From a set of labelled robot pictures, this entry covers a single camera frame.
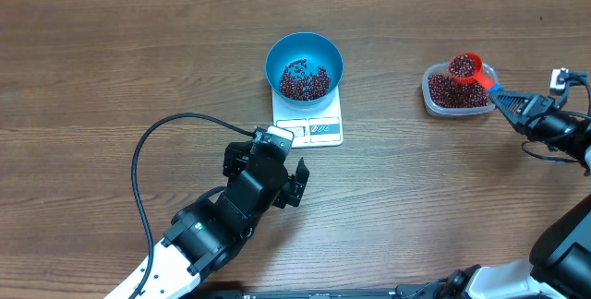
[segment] orange handle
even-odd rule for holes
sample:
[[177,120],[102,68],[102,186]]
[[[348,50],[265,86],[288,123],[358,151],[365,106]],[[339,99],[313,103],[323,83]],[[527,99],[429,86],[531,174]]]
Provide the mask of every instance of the orange handle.
[[480,85],[482,87],[484,87],[485,90],[490,90],[496,84],[495,81],[493,81],[492,79],[490,79],[489,77],[487,77],[484,74],[482,69],[480,69],[476,73],[474,73],[472,78],[474,78],[474,80],[476,80],[476,82],[480,83]]

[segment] wood grain surface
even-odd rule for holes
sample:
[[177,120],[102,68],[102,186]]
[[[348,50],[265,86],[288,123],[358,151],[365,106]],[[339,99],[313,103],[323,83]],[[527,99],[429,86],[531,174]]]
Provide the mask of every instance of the wood grain surface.
[[[264,60],[294,31],[344,56],[344,144],[292,150],[288,168],[311,171],[301,206],[270,210],[207,281],[378,288],[502,264],[589,193],[578,165],[523,154],[499,113],[437,119],[419,87],[474,51],[506,88],[546,94],[551,68],[591,69],[591,0],[0,0],[0,14],[2,298],[109,293],[147,252],[139,137],[188,111],[269,124]],[[150,137],[139,186],[155,239],[225,183],[224,148],[242,140],[191,120]]]

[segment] kitchen scale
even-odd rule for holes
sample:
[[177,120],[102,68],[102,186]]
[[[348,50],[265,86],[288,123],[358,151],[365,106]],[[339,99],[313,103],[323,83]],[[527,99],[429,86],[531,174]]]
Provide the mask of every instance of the kitchen scale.
[[[331,80],[326,94],[311,101],[298,101],[280,92],[282,76],[302,76],[326,71]],[[280,39],[269,51],[265,70],[271,85],[273,124],[294,133],[292,148],[339,146],[343,143],[343,117],[339,83],[343,58],[326,37],[298,32]]]
[[339,146],[343,143],[343,118],[339,88],[326,100],[302,110],[272,91],[273,124],[294,133],[292,148]]

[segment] bowl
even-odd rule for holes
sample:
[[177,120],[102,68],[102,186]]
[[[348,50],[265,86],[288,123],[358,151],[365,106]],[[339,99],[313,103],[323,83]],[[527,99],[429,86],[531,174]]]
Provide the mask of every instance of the bowl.
[[[279,90],[279,81],[283,71],[296,60],[306,59],[308,68],[306,74],[318,73],[318,67],[326,69],[331,80],[326,95],[311,101],[298,101],[284,96]],[[297,32],[287,35],[272,46],[267,55],[265,73],[273,91],[279,97],[296,107],[310,107],[317,105],[334,96],[336,87],[343,77],[343,57],[339,49],[326,37],[314,32]]]
[[[433,74],[443,74],[449,76],[449,64],[450,63],[448,62],[431,66],[423,75],[423,99],[425,100],[425,108],[427,108],[427,112],[433,116],[438,117],[459,117],[465,115],[485,114],[494,110],[495,105],[492,103],[487,106],[478,106],[472,108],[443,108],[437,105],[433,99],[431,99],[431,92],[428,89],[428,77],[432,76]],[[489,64],[484,63],[482,69],[484,70],[484,74],[487,77],[499,84],[499,77],[497,77],[497,72],[495,72],[494,68],[492,68]]]

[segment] clear plastic container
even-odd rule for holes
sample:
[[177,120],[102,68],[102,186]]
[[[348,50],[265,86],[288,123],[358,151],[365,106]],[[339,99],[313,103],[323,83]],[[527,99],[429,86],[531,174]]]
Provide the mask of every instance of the clear plastic container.
[[[490,104],[487,106],[478,106],[473,108],[442,108],[439,105],[433,102],[431,99],[431,92],[428,89],[428,77],[432,76],[433,74],[444,74],[450,75],[448,71],[448,65],[450,63],[442,63],[436,64],[431,66],[425,75],[423,75],[423,99],[425,100],[425,108],[427,112],[431,115],[438,116],[438,117],[458,117],[464,115],[473,115],[473,114],[485,114],[487,112],[491,112],[495,109],[494,104]],[[489,66],[488,64],[484,63],[482,66],[484,70],[484,74],[492,78],[495,82],[499,83],[499,77],[497,77],[497,72]]]

